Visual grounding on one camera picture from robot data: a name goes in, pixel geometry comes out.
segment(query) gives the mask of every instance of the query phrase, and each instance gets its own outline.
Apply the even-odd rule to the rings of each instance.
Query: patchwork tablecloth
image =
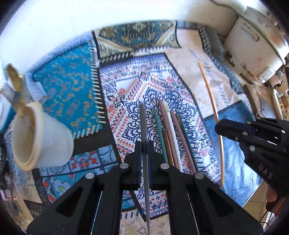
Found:
[[[28,89],[34,100],[43,102],[45,112],[71,129],[75,150],[61,167],[22,172],[14,164],[17,187],[25,188],[21,181],[30,179],[28,193],[23,190],[30,211],[39,215],[86,172],[105,173],[133,152],[140,140],[140,103],[146,108],[148,138],[161,152],[152,113],[156,108],[161,116],[160,99],[180,114],[199,170],[217,183],[220,160],[213,110],[197,63],[205,68],[221,118],[245,122],[253,117],[224,54],[217,34],[206,26],[148,21],[95,29],[41,58],[26,73]],[[177,140],[183,172],[191,174],[178,133]],[[244,164],[235,142],[224,138],[224,148],[224,190],[242,206],[261,179]],[[168,234],[166,192],[151,191],[150,200],[151,219],[160,217],[152,223]],[[144,234],[142,186],[123,192],[122,211],[120,234]],[[132,226],[130,221],[139,222]]]

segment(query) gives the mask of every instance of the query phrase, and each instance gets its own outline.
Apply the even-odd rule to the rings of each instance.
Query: teal stick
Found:
[[[180,115],[179,115],[178,113],[176,114],[176,117],[177,117],[177,119],[178,119],[178,122],[179,122],[179,124],[180,124],[180,126],[181,126],[181,130],[182,130],[182,132],[183,132],[183,134],[184,134],[185,140],[186,140],[187,145],[188,145],[188,147],[189,147],[189,151],[190,151],[190,154],[191,154],[191,156],[192,156],[192,160],[193,160],[193,162],[194,162],[196,172],[199,172],[198,165],[197,165],[197,162],[196,162],[196,159],[195,159],[195,155],[194,155],[194,152],[193,152],[193,150],[192,150],[192,147],[191,147],[191,144],[190,144],[188,135],[187,135],[187,133],[186,133],[184,124],[183,124],[183,122],[181,121],[181,117],[180,117]]]
[[[158,134],[159,134],[159,138],[160,138],[160,142],[161,142],[161,147],[162,147],[162,152],[163,152],[163,156],[164,156],[164,161],[166,163],[168,163],[168,156],[166,154],[166,146],[164,144],[164,137],[162,135],[162,127],[161,127],[161,123],[159,120],[159,116],[157,114],[157,111],[155,109],[153,109],[153,115],[155,117],[155,123],[157,124],[157,130],[158,130]]]

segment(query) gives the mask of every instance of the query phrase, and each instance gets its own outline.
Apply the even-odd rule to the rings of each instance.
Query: white wall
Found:
[[[220,2],[239,13],[247,5],[266,12],[258,0]],[[236,16],[209,0],[26,0],[0,36],[0,60],[24,73],[45,53],[76,35],[97,27],[152,19],[200,22],[226,36]]]

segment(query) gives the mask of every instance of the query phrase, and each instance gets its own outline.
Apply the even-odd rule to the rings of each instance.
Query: silver screw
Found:
[[[121,169],[126,169],[126,168],[128,168],[128,164],[127,164],[126,162],[124,162],[124,163],[121,163],[121,164],[119,165],[119,167],[120,167]]]
[[[249,149],[250,149],[251,152],[255,152],[255,147],[254,147],[253,145],[251,145],[251,146],[249,147]]]
[[[197,173],[195,174],[195,177],[196,177],[196,179],[203,179],[203,178],[204,178],[204,175],[203,175],[202,173],[200,173],[200,172],[197,172]]]
[[[170,167],[170,165],[167,164],[167,163],[162,163],[162,164],[161,164],[161,169],[166,170],[166,169],[169,169],[169,167]]]
[[[94,177],[94,173],[93,172],[88,172],[85,174],[85,178],[87,179],[92,179]]]

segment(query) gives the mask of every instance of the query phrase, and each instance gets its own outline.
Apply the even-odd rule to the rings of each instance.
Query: white plastic container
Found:
[[[24,114],[16,115],[12,123],[11,146],[17,165],[23,170],[65,165],[74,148],[71,131],[44,113],[39,102],[28,103]]]

